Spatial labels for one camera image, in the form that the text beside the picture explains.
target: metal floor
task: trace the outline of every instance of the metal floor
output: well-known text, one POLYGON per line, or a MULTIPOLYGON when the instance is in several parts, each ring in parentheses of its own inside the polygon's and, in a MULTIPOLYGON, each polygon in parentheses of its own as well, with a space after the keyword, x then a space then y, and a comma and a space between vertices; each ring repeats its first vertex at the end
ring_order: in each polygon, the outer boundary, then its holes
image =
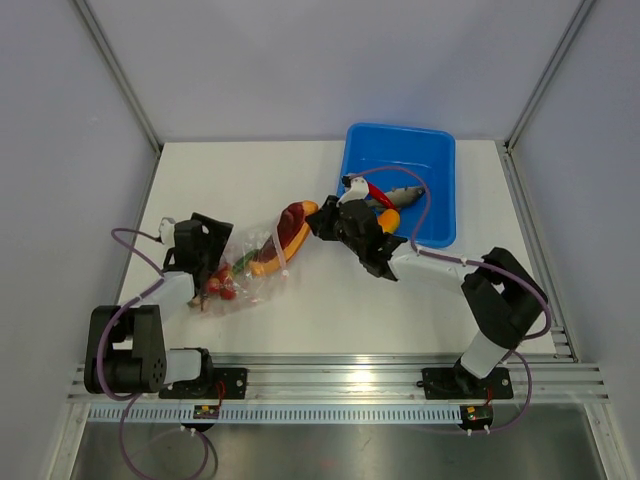
MULTIPOLYGON (((496 407, 499 425, 515 407, 496 407)), ((127 450, 145 474, 179 479, 193 473, 202 446, 188 434, 150 439, 175 427, 126 425, 127 450)), ((514 429, 467 438, 457 427, 403 425, 216 425, 207 432, 219 480, 604 479, 584 410, 531 407, 514 429)), ((120 456, 118 425, 87 424, 74 480, 135 479, 120 456)), ((202 479, 213 478, 210 461, 202 479)))

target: blue plastic tray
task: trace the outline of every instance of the blue plastic tray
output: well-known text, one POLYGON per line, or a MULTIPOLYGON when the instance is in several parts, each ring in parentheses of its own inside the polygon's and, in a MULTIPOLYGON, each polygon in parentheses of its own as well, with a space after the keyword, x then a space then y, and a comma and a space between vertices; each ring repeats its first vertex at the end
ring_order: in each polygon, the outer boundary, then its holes
MULTIPOLYGON (((356 123, 349 128, 340 177, 384 165, 398 165, 419 175, 431 190, 431 210, 420 228, 418 244, 434 248, 456 239, 455 140, 446 132, 420 128, 356 123)), ((393 187, 416 186, 402 172, 378 172, 365 177, 383 192, 393 187)), ((338 196, 344 193, 338 182, 338 196)), ((400 212, 396 235, 409 238, 426 204, 423 196, 400 212)))

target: plastic bag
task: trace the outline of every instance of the plastic bag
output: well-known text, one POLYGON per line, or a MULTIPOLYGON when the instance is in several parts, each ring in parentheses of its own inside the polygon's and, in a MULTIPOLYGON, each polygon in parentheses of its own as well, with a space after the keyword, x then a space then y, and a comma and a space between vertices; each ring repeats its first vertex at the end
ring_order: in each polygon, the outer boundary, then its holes
POLYGON ((223 316, 278 295, 289 276, 288 263, 310 233, 304 219, 317 209, 313 202, 293 203, 276 221, 234 231, 218 271, 209 278, 203 295, 191 301, 191 307, 223 316))

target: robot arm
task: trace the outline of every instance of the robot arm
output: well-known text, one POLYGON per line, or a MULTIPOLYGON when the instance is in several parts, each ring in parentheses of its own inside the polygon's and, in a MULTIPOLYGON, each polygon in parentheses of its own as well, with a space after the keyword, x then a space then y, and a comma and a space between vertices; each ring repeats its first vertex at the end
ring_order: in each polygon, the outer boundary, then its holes
MULTIPOLYGON (((462 290, 480 331, 444 376, 446 388, 441 390, 451 392, 446 398, 484 398, 496 365, 524 339, 541 314, 541 305, 516 282, 499 274, 478 268, 461 281, 460 267, 417 254, 406 239, 385 233, 378 225, 364 201, 369 193, 364 179, 345 177, 343 183, 347 192, 340 199, 327 197, 322 208, 307 217, 311 231, 322 240, 345 244, 376 277, 429 282, 457 293, 462 290)), ((496 247, 483 258, 525 280, 546 300, 510 252, 496 247)))
MULTIPOLYGON (((212 384, 209 353, 195 348, 165 351, 162 324, 206 285, 232 229, 231 224, 197 213, 178 223, 162 220, 158 241, 168 247, 164 283, 124 312, 108 333, 103 366, 114 393, 156 393, 175 382, 191 383, 191 391, 193 383, 212 384)), ((98 345, 118 309, 118 305, 103 305, 91 314, 84 374, 90 393, 103 392, 97 375, 98 345)))

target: white table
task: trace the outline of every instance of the white table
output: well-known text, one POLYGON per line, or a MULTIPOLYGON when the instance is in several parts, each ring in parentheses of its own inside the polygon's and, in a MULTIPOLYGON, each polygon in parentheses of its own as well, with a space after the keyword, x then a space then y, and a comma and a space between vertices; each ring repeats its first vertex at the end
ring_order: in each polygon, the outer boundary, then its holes
MULTIPOLYGON (((275 219, 291 202, 322 204, 335 193, 343 147, 342 141, 169 143, 141 229, 155 234, 162 217, 183 220, 194 211, 243 229, 275 219)), ((448 250, 477 258, 503 246, 531 271, 494 142, 464 140, 456 148, 458 236, 448 250)), ((136 246, 162 262, 162 246, 145 239, 136 246)), ((284 292, 254 308, 211 317, 185 307, 165 324, 166 347, 231 354, 457 354, 477 332, 461 294, 376 279, 340 243, 310 236, 289 272, 284 292)), ((121 300, 154 279, 132 258, 121 300)), ((549 334, 519 350, 555 353, 549 334)))

